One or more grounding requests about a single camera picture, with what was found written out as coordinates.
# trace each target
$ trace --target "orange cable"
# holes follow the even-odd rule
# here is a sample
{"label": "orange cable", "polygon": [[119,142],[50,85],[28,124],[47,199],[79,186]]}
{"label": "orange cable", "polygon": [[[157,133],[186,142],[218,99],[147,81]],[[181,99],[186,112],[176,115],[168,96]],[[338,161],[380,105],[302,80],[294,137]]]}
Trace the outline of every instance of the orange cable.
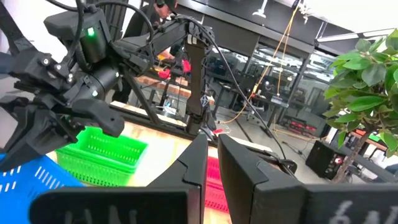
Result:
{"label": "orange cable", "polygon": [[[290,27],[291,27],[291,25],[292,25],[292,23],[293,23],[294,15],[296,14],[298,8],[299,8],[299,6],[297,6],[296,9],[294,10],[294,12],[293,12],[293,14],[292,14],[292,17],[290,18],[290,21],[289,21],[289,23],[287,24],[287,27],[286,27],[286,29],[285,29],[285,32],[284,32],[284,34],[282,35],[282,38],[280,39],[280,41],[279,41],[279,43],[278,43],[278,46],[276,47],[275,52],[274,52],[274,54],[273,54],[273,56],[272,56],[272,58],[271,58],[271,62],[272,62],[273,59],[275,58],[275,56],[276,56],[276,54],[277,54],[277,52],[278,52],[278,50],[279,50],[279,47],[280,47],[280,45],[281,45],[281,43],[282,43],[282,41],[283,41],[283,39],[284,39],[284,37],[285,37],[285,35],[286,35],[286,32],[287,32],[288,30],[290,30]],[[268,66],[267,66],[267,68],[263,71],[263,73],[262,73],[262,75],[261,75],[261,78],[260,78],[259,82],[257,83],[257,86],[259,86],[259,85],[261,84],[262,79],[265,77],[266,73],[268,72],[268,68],[270,67],[270,65],[271,65],[271,63],[269,63]],[[254,90],[251,92],[251,94],[250,94],[248,100],[250,100],[250,99],[252,98],[253,92],[254,92]],[[240,111],[233,119],[231,119],[231,120],[229,120],[229,121],[221,121],[220,123],[226,124],[226,123],[230,123],[230,122],[234,121],[239,115],[241,115],[241,113],[242,113],[243,110],[246,108],[246,106],[247,106],[247,103],[244,104],[244,106],[243,106],[243,108],[241,109],[241,111]]]}

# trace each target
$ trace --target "potted plant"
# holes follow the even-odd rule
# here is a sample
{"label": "potted plant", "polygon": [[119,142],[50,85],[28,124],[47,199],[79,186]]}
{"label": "potted plant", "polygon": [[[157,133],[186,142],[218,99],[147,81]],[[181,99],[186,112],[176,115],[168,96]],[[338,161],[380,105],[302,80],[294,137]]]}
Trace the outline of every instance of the potted plant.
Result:
{"label": "potted plant", "polygon": [[[377,51],[384,42],[387,49]],[[333,182],[345,177],[348,166],[372,132],[380,133],[388,147],[387,157],[397,150],[394,135],[398,134],[398,30],[373,44],[360,39],[355,49],[338,56],[331,65],[335,68],[335,77],[325,91],[325,99],[331,99],[333,106],[324,115],[332,118],[340,111],[346,112],[327,121],[339,130],[339,148],[350,131],[360,126],[365,133],[341,165]]]}

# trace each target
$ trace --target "desk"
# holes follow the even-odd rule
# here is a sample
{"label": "desk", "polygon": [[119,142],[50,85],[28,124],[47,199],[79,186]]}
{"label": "desk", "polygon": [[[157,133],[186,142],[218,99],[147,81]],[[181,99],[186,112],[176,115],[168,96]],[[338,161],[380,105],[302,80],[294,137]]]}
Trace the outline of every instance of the desk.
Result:
{"label": "desk", "polygon": [[[233,107],[234,101],[236,101],[237,94],[240,94],[240,92],[237,89],[234,89],[234,88],[232,88],[232,87],[230,87],[228,85],[225,85],[224,83],[220,82],[220,85],[221,85],[221,91],[220,91],[220,94],[218,95],[218,98],[216,100],[216,104],[215,104],[214,110],[212,111],[212,115],[213,115],[213,117],[215,119],[216,119],[217,110],[218,110],[218,107],[220,106],[221,97],[223,96],[224,90],[230,90],[233,93],[235,93],[235,97],[233,98],[233,102],[231,102],[231,104],[229,106],[230,109]],[[277,110],[279,110],[282,107],[283,108],[289,107],[289,105],[287,105],[285,103],[281,103],[281,104],[274,103],[274,102],[271,101],[271,99],[267,99],[265,96],[257,96],[257,95],[255,95],[254,97],[252,97],[252,99],[259,100],[259,101],[262,101],[264,103],[268,103],[268,104],[274,105],[274,109],[272,110],[271,116],[270,116],[270,118],[269,118],[269,120],[267,122],[267,127],[271,126],[272,121],[274,120],[274,117],[275,117],[275,114],[276,114]],[[260,128],[271,138],[271,134],[268,132],[268,130],[265,127],[260,126]]]}
{"label": "desk", "polygon": [[[113,102],[112,105],[127,108],[137,113],[145,114],[145,111],[139,108],[135,108],[130,105],[125,105],[120,102]],[[162,115],[158,115],[161,120],[167,120],[170,123],[177,125],[185,125],[181,121],[174,120]],[[126,122],[122,135],[130,138],[138,139],[142,142],[148,143],[148,147],[145,156],[142,158],[136,173],[131,177],[128,186],[131,187],[145,187],[156,179],[163,171],[181,155],[181,153],[191,143],[190,140],[173,136],[171,134],[163,133],[160,131],[153,130],[138,124]],[[245,146],[255,147],[262,151],[272,150],[268,147],[247,142],[242,139],[233,138],[235,141]],[[55,152],[47,154],[54,161],[57,160]],[[218,158],[217,148],[209,147],[208,155],[211,157]],[[228,214],[205,208],[205,224],[230,224],[231,219]]]}
{"label": "desk", "polygon": [[[362,135],[356,133],[355,131],[350,132],[350,135],[352,135],[352,136],[354,136],[354,137],[356,137],[358,139],[360,139],[362,137]],[[382,144],[379,144],[379,143],[377,143],[377,142],[375,142],[375,141],[373,141],[373,140],[371,140],[369,138],[366,140],[366,143],[371,144],[373,146],[376,146],[376,148],[373,150],[373,152],[369,156],[369,159],[372,158],[372,156],[374,155],[374,153],[377,150],[380,150],[380,151],[383,151],[383,152],[387,151],[387,147],[386,146],[383,146]]]}
{"label": "desk", "polygon": [[[157,80],[155,78],[151,78],[148,76],[140,76],[136,78],[137,82],[139,83],[143,83],[145,85],[151,85],[153,87],[159,88],[164,90],[166,87],[166,80],[161,81],[161,80]],[[177,77],[175,79],[176,83],[181,83],[181,86],[185,86],[185,88],[177,86],[177,85],[172,85],[169,84],[169,87],[167,89],[168,92],[176,94],[176,95],[180,95],[180,96],[184,96],[184,97],[190,97],[191,96],[191,90],[187,89],[188,88],[188,81],[186,81],[184,78],[182,77]],[[212,96],[208,96],[209,99],[209,103],[211,105],[214,104],[214,98]]]}

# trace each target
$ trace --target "speaker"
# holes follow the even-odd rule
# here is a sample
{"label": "speaker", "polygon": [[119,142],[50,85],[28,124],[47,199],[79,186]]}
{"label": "speaker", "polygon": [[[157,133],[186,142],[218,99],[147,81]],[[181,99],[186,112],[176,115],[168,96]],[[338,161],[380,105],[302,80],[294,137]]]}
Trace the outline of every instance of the speaker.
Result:
{"label": "speaker", "polygon": [[345,155],[333,146],[316,141],[305,165],[321,178],[333,179],[342,165]]}

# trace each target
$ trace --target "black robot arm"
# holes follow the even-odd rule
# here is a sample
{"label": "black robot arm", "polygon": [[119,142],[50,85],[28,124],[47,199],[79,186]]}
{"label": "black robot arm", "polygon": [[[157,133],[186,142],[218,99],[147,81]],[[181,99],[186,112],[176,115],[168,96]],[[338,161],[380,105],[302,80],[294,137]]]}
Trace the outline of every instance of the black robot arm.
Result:
{"label": "black robot arm", "polygon": [[[76,137],[85,126],[97,126],[105,134],[118,137],[124,129],[124,120],[105,103],[106,94],[120,82],[122,75],[131,85],[135,84],[133,78],[153,66],[155,55],[182,39],[191,56],[192,83],[195,83],[187,103],[186,131],[198,133],[208,107],[202,91],[201,61],[210,48],[210,41],[200,29],[190,18],[177,17],[159,27],[151,41],[142,36],[112,42],[103,11],[94,7],[87,9],[91,10],[84,13],[78,44],[80,51],[76,50],[73,55],[75,60],[79,59],[76,54],[84,55],[91,70],[83,71],[79,66],[70,69],[57,63],[50,54],[39,52],[29,42],[20,46],[18,43],[25,43],[26,38],[0,3],[0,29],[16,54],[10,72],[19,79],[14,87],[35,95],[32,101],[15,96],[0,99],[0,106],[18,121],[4,148],[7,155],[0,162],[1,171],[77,142]],[[75,38],[78,13],[56,14],[46,18],[44,24],[50,34],[68,47]],[[142,95],[138,88],[134,91]]]}
{"label": "black robot arm", "polygon": [[[208,35],[214,39],[211,29],[206,28]],[[158,27],[153,41],[147,43],[149,35],[140,37],[127,37],[116,41],[113,49],[124,56],[126,65],[131,65],[131,70],[136,74],[143,74],[148,62],[152,66],[154,57],[173,44],[184,42],[185,50],[192,65],[191,96],[187,101],[186,114],[189,115],[186,131],[196,134],[203,122],[204,113],[209,107],[209,102],[204,94],[205,81],[202,71],[203,60],[212,48],[211,40],[203,33],[192,19],[177,16],[172,22]]]}

